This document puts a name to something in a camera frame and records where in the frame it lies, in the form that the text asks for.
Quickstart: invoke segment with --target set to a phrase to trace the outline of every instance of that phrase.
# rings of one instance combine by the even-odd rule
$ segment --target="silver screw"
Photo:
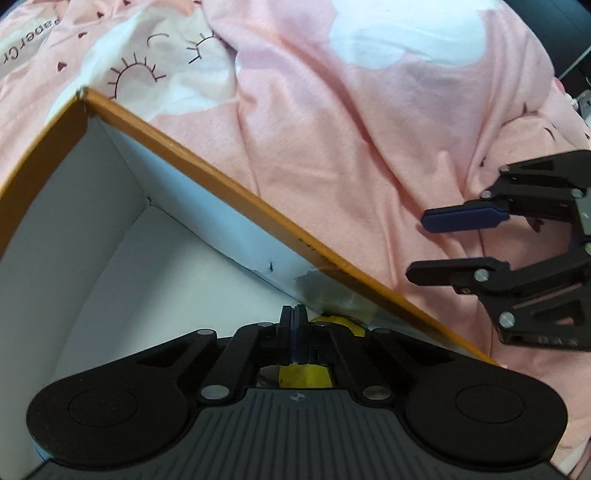
[[[476,270],[474,272],[474,280],[476,280],[477,282],[484,282],[487,281],[489,277],[489,273],[488,270],[484,269],[484,268],[479,268],[478,270]]]
[[[499,323],[503,328],[515,326],[515,316],[511,312],[503,312],[499,315]]]
[[[208,400],[221,400],[230,394],[228,387],[223,385],[208,385],[201,389],[201,396]]]
[[[386,398],[390,398],[390,395],[392,395],[390,389],[383,385],[370,385],[363,389],[363,396],[368,400],[386,400]]]

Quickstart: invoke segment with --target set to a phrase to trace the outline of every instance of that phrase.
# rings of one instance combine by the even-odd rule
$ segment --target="pink blanket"
[[[591,355],[499,344],[475,297],[419,288],[414,260],[522,267],[570,231],[524,219],[430,235],[428,208],[498,168],[589,149],[532,32],[497,0],[29,0],[0,24],[0,182],[80,86],[113,97],[500,364],[554,387],[591,433]]]

